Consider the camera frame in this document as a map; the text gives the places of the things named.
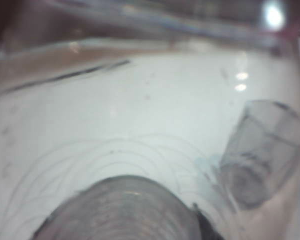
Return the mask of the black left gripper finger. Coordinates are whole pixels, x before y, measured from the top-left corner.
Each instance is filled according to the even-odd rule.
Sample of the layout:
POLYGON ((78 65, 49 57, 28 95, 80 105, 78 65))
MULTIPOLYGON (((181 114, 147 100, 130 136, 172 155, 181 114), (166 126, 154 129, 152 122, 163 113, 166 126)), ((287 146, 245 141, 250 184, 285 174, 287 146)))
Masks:
POLYGON ((210 221, 202 214, 200 208, 196 203, 192 204, 192 209, 199 224, 202 240, 224 240, 223 236, 213 227, 210 221))

